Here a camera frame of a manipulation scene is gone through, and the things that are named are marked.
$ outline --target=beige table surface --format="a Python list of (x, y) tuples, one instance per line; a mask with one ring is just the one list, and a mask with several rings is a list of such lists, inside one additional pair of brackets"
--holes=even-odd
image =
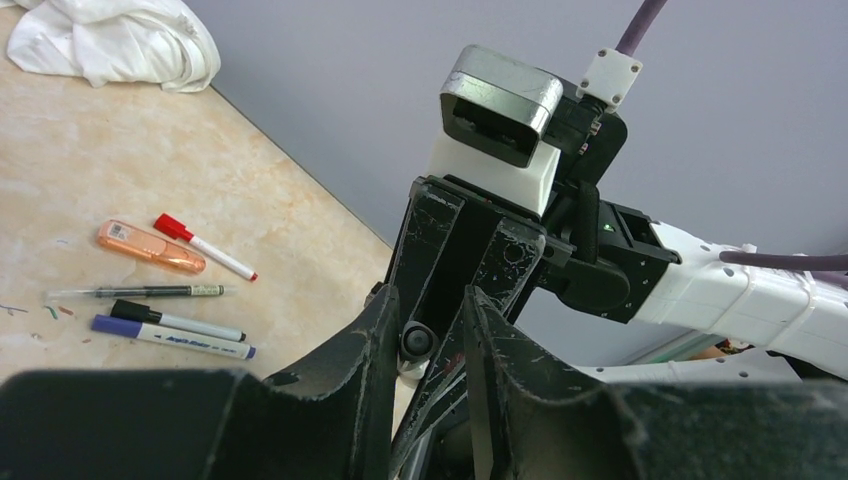
[[(0, 44), (23, 15), (0, 9)], [(185, 276), (100, 248), (110, 218), (149, 231), (168, 212), (252, 265)], [(33, 368), (230, 367), (267, 376), (351, 322), (390, 248), (215, 91), (169, 94), (21, 72), (0, 59), (0, 382)], [(48, 288), (223, 283), (239, 293), (147, 302), (238, 327), (242, 361), (92, 332), (109, 304), (43, 307)], [(398, 387), (395, 418), (411, 390)]]

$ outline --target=orange highlighter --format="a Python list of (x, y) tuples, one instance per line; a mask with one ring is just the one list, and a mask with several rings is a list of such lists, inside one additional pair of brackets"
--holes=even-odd
[(206, 268), (206, 259), (200, 255), (118, 220), (109, 220), (100, 227), (97, 243), (103, 248), (187, 273), (200, 273)]

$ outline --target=white fabric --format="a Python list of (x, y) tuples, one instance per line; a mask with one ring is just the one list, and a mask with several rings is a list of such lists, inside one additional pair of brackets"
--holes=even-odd
[(24, 14), (9, 59), (27, 72), (197, 92), (221, 68), (212, 36), (180, 0), (0, 0)]

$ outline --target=black marker cap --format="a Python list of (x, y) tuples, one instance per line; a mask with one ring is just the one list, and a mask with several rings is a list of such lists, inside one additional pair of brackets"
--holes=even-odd
[(149, 322), (152, 320), (150, 307), (126, 300), (115, 300), (115, 306), (112, 307), (111, 316), (135, 322)]

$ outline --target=white plastic housing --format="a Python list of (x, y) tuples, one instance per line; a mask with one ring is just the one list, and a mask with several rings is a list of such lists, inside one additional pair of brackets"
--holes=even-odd
[(786, 359), (769, 356), (765, 350), (759, 348), (706, 360), (574, 368), (604, 383), (801, 381)]
[(719, 253), (741, 249), (651, 226), (681, 263), (669, 265), (634, 318), (741, 340), (848, 378), (848, 291), (809, 272), (726, 264)]
[(589, 70), (577, 86), (577, 97), (591, 95), (607, 104), (607, 112), (614, 112), (624, 101), (639, 72), (642, 63), (638, 60), (605, 48), (595, 55)]
[(398, 358), (398, 375), (403, 378), (417, 382), (424, 378), (427, 373), (427, 366), (430, 365), (430, 360), (425, 360), (418, 364), (402, 361)]
[(541, 215), (548, 205), (560, 150), (539, 142), (527, 168), (460, 143), (439, 130), (427, 175), (453, 175)]

